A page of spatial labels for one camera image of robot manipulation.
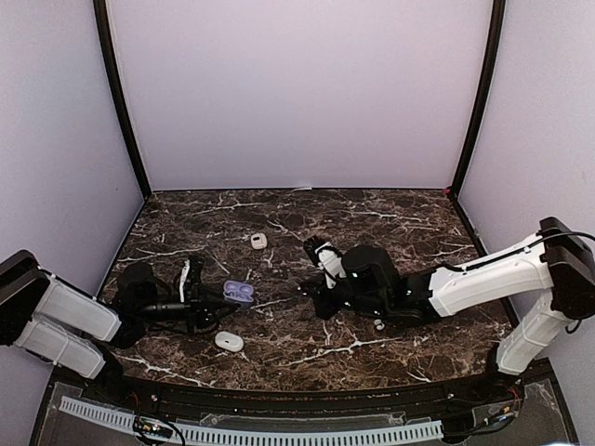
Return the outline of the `purple blue charging case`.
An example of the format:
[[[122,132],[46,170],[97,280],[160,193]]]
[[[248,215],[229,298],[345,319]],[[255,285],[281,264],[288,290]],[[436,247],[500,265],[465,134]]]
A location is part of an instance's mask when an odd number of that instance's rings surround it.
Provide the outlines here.
[[[223,297],[226,302],[241,307],[251,307],[254,303],[254,287],[251,284],[237,281],[226,281],[223,285]]]

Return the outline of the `white charging case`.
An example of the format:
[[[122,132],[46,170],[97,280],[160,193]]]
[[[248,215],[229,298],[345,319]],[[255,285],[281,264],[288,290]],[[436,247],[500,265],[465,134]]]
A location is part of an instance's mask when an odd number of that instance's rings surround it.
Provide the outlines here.
[[[243,350],[245,341],[237,334],[221,331],[215,335],[215,344],[218,348],[236,353]]]

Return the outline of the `beige earbud charging case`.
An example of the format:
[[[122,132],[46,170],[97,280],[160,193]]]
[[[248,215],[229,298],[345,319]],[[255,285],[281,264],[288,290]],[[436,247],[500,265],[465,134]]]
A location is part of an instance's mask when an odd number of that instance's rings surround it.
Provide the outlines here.
[[[251,246],[255,250],[263,250],[268,246],[268,239],[264,233],[255,233],[250,237]]]

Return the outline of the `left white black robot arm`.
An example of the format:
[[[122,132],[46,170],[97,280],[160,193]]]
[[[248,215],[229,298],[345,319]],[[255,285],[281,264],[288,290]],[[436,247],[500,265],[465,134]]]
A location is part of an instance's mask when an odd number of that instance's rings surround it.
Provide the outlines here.
[[[252,285],[227,281],[216,291],[203,284],[203,266],[201,257],[189,256],[167,283],[151,265],[133,263],[118,276],[112,301],[104,303],[20,250],[1,264],[1,343],[95,380],[106,401],[125,404],[130,383],[108,369],[111,359],[99,343],[131,348],[149,327],[167,331],[173,322],[184,322],[189,334],[209,333],[222,318],[252,304]]]

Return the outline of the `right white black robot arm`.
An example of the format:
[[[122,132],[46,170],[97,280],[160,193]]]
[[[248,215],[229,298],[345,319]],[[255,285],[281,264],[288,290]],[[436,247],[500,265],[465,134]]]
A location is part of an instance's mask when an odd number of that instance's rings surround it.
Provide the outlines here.
[[[323,277],[299,286],[315,314],[329,320],[341,310],[397,328],[415,328],[452,317],[503,297],[538,291],[540,297],[501,341],[491,369],[474,384],[474,394],[493,403],[509,390],[561,331],[594,315],[593,236],[572,231],[558,218],[540,222],[538,232],[511,247],[461,264],[402,275],[388,252],[357,245],[340,252],[312,236],[303,243]]]

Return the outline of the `black front table rail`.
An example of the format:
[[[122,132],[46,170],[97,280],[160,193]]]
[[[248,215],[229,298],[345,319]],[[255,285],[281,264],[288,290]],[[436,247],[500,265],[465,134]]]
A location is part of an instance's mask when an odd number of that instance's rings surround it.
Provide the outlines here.
[[[481,375],[422,385],[353,391],[269,392],[227,390],[124,379],[127,393],[115,399],[126,408],[197,418],[208,413],[255,417],[322,417],[404,412],[465,412],[489,400]]]

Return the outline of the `left black frame post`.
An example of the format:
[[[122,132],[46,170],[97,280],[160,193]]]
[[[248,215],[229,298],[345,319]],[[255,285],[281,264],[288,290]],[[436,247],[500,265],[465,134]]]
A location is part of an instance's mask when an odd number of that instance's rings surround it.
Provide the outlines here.
[[[152,188],[144,164],[141,160],[139,146],[134,135],[132,121],[126,104],[125,92],[118,70],[115,47],[112,39],[108,3],[105,0],[94,0],[93,8],[99,36],[99,46],[112,96],[112,104],[125,143],[129,162],[131,163],[143,200],[146,201],[152,196]]]

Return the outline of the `black frame post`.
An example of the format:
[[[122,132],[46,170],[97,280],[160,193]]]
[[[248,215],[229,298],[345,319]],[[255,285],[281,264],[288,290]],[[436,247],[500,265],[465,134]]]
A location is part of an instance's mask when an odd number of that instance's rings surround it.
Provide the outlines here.
[[[146,201],[152,196],[152,188],[144,164],[141,160],[139,146],[134,135],[132,121],[126,104],[125,92],[118,70],[115,47],[112,39],[108,3],[105,0],[94,0],[93,8],[99,36],[99,46],[112,96],[112,104],[125,143],[129,162],[131,163],[143,200]]]
[[[449,187],[449,197],[456,201],[463,189],[469,166],[480,134],[484,113],[496,68],[497,53],[506,11],[505,0],[494,0],[483,55],[483,64],[478,81],[477,91],[471,110],[469,125],[462,145],[456,171]]]

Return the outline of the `right black frame post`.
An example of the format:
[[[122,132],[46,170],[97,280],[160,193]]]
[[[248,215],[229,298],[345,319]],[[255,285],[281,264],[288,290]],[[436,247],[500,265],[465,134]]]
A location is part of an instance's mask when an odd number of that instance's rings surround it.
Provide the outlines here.
[[[469,166],[480,134],[484,113],[496,68],[497,53],[506,11],[505,0],[494,0],[483,55],[483,64],[478,81],[477,91],[471,110],[469,125],[462,145],[456,171],[449,187],[449,197],[456,201],[463,189]]]

